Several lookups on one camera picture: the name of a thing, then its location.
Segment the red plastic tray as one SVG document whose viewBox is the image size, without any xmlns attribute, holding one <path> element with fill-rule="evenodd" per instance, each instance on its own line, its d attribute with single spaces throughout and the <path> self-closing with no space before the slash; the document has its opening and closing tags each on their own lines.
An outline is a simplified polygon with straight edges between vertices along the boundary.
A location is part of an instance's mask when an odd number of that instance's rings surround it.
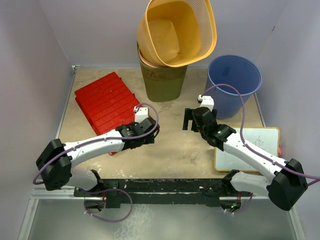
<svg viewBox="0 0 320 240">
<path fill-rule="evenodd" d="M 75 92 L 75 101 L 96 135 L 135 120 L 134 107 L 140 102 L 122 79 L 111 72 Z"/>
</svg>

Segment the yellow ribbed waste basket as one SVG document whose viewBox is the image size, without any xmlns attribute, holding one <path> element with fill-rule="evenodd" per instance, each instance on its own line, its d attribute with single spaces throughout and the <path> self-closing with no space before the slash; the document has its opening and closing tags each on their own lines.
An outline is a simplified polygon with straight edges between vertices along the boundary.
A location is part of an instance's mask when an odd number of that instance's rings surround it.
<svg viewBox="0 0 320 240">
<path fill-rule="evenodd" d="M 217 44 L 209 0 L 151 0 L 136 30 L 142 57 L 178 68 L 207 58 Z"/>
</svg>

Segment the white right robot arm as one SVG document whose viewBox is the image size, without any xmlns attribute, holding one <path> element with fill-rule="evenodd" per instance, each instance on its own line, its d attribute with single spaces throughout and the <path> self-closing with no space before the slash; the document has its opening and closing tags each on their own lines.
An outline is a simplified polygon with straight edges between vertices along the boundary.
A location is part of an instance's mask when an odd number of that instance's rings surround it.
<svg viewBox="0 0 320 240">
<path fill-rule="evenodd" d="M 272 155 L 247 140 L 234 128 L 218 124 L 217 111 L 202 106 L 184 110 L 183 130 L 192 122 L 191 130 L 198 132 L 212 147 L 231 154 L 257 170 L 259 175 L 231 170 L 223 178 L 222 190 L 228 196 L 248 192 L 268 197 L 284 211 L 290 211 L 308 189 L 302 164 L 292 158 L 287 161 Z"/>
</svg>

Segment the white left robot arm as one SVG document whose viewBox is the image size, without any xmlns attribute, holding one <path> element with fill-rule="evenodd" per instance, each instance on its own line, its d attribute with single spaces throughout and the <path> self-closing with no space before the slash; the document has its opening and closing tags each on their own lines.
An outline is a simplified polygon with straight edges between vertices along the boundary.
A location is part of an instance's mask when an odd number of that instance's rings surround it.
<svg viewBox="0 0 320 240">
<path fill-rule="evenodd" d="M 153 144 L 159 131 L 158 120 L 145 116 L 89 139 L 66 143 L 54 139 L 36 160 L 38 172 L 33 184 L 43 184 L 48 191 L 70 186 L 98 196 L 103 191 L 103 181 L 98 172 L 94 169 L 81 170 L 77 166 L 101 155 Z"/>
</svg>

